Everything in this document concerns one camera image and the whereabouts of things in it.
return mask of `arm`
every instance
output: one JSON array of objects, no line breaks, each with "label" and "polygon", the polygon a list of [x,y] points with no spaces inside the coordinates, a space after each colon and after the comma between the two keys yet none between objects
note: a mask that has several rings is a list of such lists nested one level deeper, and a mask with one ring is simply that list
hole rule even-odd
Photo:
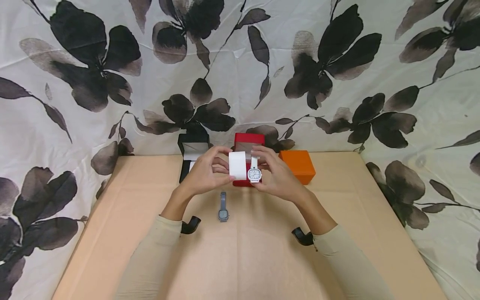
[{"label": "arm", "polygon": [[114,299],[157,299],[168,262],[180,237],[181,220],[188,203],[195,195],[234,180],[229,176],[214,176],[214,173],[228,174],[228,163],[216,157],[218,153],[228,152],[231,152],[228,148],[213,147],[197,160],[130,257]]},{"label": "arm", "polygon": [[372,263],[305,188],[273,150],[255,146],[252,155],[261,157],[259,168],[272,172],[269,183],[254,184],[266,192],[290,201],[298,208],[313,234],[318,252],[327,259],[349,300],[393,300],[388,286]]}]

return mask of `black clamp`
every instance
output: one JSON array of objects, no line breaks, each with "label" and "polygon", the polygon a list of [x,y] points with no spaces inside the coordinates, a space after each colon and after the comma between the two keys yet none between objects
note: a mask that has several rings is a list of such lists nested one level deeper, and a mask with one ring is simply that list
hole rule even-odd
[{"label": "black clamp", "polygon": [[300,243],[300,245],[303,245],[303,246],[313,245],[313,234],[311,231],[307,234],[304,234],[301,228],[297,227],[292,231],[292,234]]},{"label": "black clamp", "polygon": [[192,234],[197,230],[198,224],[200,224],[202,220],[198,217],[192,216],[190,222],[185,223],[185,221],[181,222],[181,233],[182,234]]}]

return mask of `watch box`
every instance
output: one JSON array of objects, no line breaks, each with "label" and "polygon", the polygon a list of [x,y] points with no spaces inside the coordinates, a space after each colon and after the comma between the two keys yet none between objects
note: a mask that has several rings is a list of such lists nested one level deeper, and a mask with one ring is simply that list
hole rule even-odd
[{"label": "watch box", "polygon": [[208,134],[179,134],[178,145],[183,156],[180,171],[181,183],[192,169],[195,161],[210,148],[210,137]]},{"label": "watch box", "polygon": [[310,154],[306,150],[280,151],[278,157],[287,164],[303,185],[309,184],[316,174]]},{"label": "watch box", "polygon": [[[235,134],[235,143],[233,146],[233,151],[245,151],[245,156],[247,160],[245,173],[250,169],[252,155],[251,151],[255,145],[265,145],[265,136],[263,134],[255,133],[236,133]],[[242,187],[253,187],[250,184],[250,181],[247,180],[235,180],[233,181],[234,186]]]}]

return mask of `hand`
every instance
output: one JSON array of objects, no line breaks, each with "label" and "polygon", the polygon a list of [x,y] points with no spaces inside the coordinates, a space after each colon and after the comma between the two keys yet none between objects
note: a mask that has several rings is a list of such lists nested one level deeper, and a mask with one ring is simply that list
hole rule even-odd
[{"label": "hand", "polygon": [[252,183],[257,190],[293,203],[310,193],[293,175],[287,164],[272,149],[254,146],[253,150],[252,156],[260,157],[258,168],[260,170],[269,170],[272,173],[269,183]]},{"label": "hand", "polygon": [[[230,152],[232,150],[226,147],[215,146],[210,148],[197,159],[178,189],[188,191],[189,196],[193,197],[232,182],[235,178],[228,176],[228,162],[217,157],[219,153],[228,156]],[[226,176],[219,177],[215,176],[214,173],[222,173]]]}]

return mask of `red watch box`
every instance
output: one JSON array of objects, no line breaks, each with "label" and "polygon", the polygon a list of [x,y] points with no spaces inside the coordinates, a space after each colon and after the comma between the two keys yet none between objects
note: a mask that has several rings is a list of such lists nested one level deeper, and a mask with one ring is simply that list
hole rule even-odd
[{"label": "red watch box", "polygon": [[[263,134],[255,133],[236,133],[235,134],[235,144],[233,146],[233,151],[245,151],[247,157],[247,169],[245,172],[248,172],[251,164],[251,151],[253,146],[262,145],[265,146],[265,136]],[[234,186],[243,186],[243,187],[253,187],[250,184],[250,180],[235,180],[233,181]]]}]

